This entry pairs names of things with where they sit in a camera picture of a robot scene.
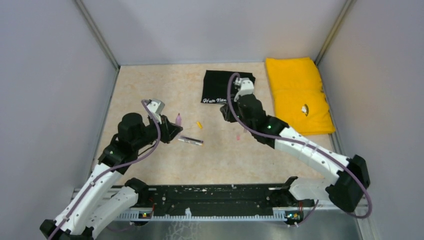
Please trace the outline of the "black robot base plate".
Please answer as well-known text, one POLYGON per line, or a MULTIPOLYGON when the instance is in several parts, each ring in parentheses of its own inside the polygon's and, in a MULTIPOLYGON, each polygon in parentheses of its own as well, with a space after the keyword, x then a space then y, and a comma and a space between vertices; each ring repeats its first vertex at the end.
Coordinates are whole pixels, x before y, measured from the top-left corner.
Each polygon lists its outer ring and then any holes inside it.
POLYGON ((313 207, 296 200, 289 184, 150 185, 143 200, 118 216, 119 221, 287 221, 313 207))

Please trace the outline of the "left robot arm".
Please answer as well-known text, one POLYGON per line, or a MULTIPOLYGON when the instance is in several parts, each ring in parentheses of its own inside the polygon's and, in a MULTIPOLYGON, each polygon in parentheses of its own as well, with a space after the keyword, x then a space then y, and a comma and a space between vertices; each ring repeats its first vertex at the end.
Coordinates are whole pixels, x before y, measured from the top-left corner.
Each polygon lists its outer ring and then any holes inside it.
POLYGON ((91 176, 71 203, 55 218, 46 219, 40 231, 48 240, 95 240, 122 212, 149 203, 150 193, 141 180, 131 179, 116 196, 99 205, 109 189, 125 174, 130 165, 145 159, 140 149, 159 142, 170 143, 183 127, 164 115, 150 117, 144 125, 138 113, 122 117, 110 144, 100 155, 91 176))

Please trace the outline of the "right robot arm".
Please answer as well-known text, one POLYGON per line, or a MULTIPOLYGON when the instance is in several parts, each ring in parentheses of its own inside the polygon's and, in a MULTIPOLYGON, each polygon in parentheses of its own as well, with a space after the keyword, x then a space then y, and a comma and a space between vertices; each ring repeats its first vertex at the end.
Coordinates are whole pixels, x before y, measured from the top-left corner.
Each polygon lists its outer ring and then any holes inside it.
POLYGON ((294 178, 281 193, 284 204, 295 206, 300 200, 330 201, 354 216, 361 199, 366 199, 367 212, 356 218, 366 219, 371 215, 373 203, 367 191, 371 180, 363 157, 357 154, 348 157, 314 143, 285 121, 268 115, 254 94, 225 103, 219 110, 225 121, 239 123, 259 143, 289 153, 323 176, 323 179, 294 178))

